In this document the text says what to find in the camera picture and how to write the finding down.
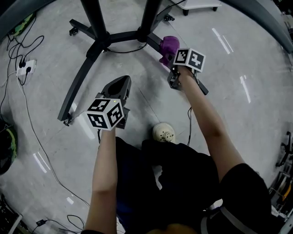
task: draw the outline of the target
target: shoe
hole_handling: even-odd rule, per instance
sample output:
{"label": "shoe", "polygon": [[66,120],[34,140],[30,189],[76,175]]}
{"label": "shoe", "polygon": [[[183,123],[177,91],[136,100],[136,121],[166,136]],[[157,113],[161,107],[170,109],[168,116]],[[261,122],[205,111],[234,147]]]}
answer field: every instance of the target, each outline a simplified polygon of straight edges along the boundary
{"label": "shoe", "polygon": [[152,137],[159,142],[172,142],[176,144],[174,129],[165,122],[159,123],[153,127]]}

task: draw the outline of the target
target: caster wheel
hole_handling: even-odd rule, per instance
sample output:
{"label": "caster wheel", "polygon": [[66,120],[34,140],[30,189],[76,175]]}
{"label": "caster wheel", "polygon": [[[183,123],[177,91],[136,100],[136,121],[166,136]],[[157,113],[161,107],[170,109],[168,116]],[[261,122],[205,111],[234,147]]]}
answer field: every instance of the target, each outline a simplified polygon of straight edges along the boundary
{"label": "caster wheel", "polygon": [[167,14],[167,15],[165,15],[165,17],[164,17],[164,20],[167,21],[167,22],[170,21],[170,20],[171,20],[171,21],[174,21],[175,18],[173,18],[172,16],[170,16],[169,14]]}
{"label": "caster wheel", "polygon": [[183,10],[183,15],[188,16],[189,10]]}
{"label": "caster wheel", "polygon": [[65,119],[65,120],[63,121],[63,123],[64,123],[65,126],[68,126],[68,127],[69,127],[69,124],[71,123],[71,121],[72,121],[72,117],[71,117],[71,115],[68,113],[68,114],[67,114],[67,119]]}
{"label": "caster wheel", "polygon": [[69,35],[70,36],[74,36],[74,35],[76,35],[78,33],[78,28],[76,28],[76,27],[74,27],[74,28],[72,28],[71,30],[69,30]]}

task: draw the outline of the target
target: purple toy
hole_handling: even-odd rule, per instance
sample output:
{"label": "purple toy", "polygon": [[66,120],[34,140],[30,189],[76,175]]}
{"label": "purple toy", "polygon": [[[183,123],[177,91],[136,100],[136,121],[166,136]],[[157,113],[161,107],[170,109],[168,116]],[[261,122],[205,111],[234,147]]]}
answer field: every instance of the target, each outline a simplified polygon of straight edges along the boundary
{"label": "purple toy", "polygon": [[167,36],[160,43],[160,54],[163,56],[159,61],[169,69],[171,68],[171,60],[175,56],[180,43],[177,37]]}

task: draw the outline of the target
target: concrete floor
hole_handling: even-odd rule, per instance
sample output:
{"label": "concrete floor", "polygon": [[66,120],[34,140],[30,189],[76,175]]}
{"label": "concrete floor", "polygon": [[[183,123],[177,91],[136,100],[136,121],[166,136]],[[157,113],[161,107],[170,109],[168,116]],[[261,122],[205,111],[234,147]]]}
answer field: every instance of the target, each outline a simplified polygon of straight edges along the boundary
{"label": "concrete floor", "polygon": [[[100,0],[107,30],[110,33],[136,30],[145,2]],[[161,8],[167,5],[170,2],[164,1]],[[205,68],[199,78],[210,91],[207,98],[224,120],[245,161],[269,185],[275,175],[280,142],[293,120],[293,74],[286,64],[286,55],[264,29],[227,5],[217,12],[191,10],[188,16],[183,16],[182,10],[174,7],[171,15],[175,21],[161,22],[155,33],[160,38],[176,36],[182,48],[194,48],[206,55]],[[70,127],[63,125],[57,120],[62,102],[93,43],[83,33],[69,36],[71,25],[68,21],[72,18],[89,25],[78,0],[58,0],[38,12],[37,21],[24,44],[31,43],[39,35],[44,35],[45,39],[29,56],[29,59],[37,60],[37,68],[33,76],[28,77],[24,90],[36,134],[57,176],[66,187],[89,202],[98,139],[96,132],[91,139],[80,122],[83,111],[105,84],[126,74],[132,79],[126,104],[131,109],[129,119],[126,129],[118,129],[117,135],[134,146],[139,146],[151,127],[159,122],[170,123],[176,131],[177,142],[187,143],[190,105],[184,93],[170,89],[166,81],[168,71],[158,62],[160,55],[147,46],[129,54],[101,54],[75,99],[75,121]],[[229,53],[213,28],[228,41],[230,46],[225,40],[224,43]],[[6,44],[7,39],[0,45],[1,84],[6,78],[9,61]],[[113,44],[110,48],[127,51],[139,46],[140,43],[132,41]],[[0,91],[2,98],[4,88]],[[47,218],[67,226],[67,214],[86,220],[87,206],[63,189],[42,161],[41,157],[46,161],[44,152],[31,130],[25,101],[13,75],[9,79],[8,97],[2,110],[15,124],[19,146],[16,161],[0,177],[0,189],[9,203],[23,214],[23,220],[30,228],[36,226],[36,221]],[[199,152],[208,153],[194,119],[190,145]],[[50,230],[54,227],[44,225],[36,233],[52,233]]]}

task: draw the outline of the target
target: extension cord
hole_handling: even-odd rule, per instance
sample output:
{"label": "extension cord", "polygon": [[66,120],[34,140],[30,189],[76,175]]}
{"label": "extension cord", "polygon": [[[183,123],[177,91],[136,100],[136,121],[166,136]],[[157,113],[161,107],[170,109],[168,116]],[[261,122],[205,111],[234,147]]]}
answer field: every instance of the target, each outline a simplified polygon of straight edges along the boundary
{"label": "extension cord", "polygon": [[27,74],[27,68],[31,67],[31,70],[28,74],[34,73],[35,69],[36,69],[36,65],[37,65],[37,61],[36,60],[30,60],[28,62],[26,62],[25,67],[17,68],[17,72],[16,72],[16,76],[20,76],[20,75],[26,75]]}

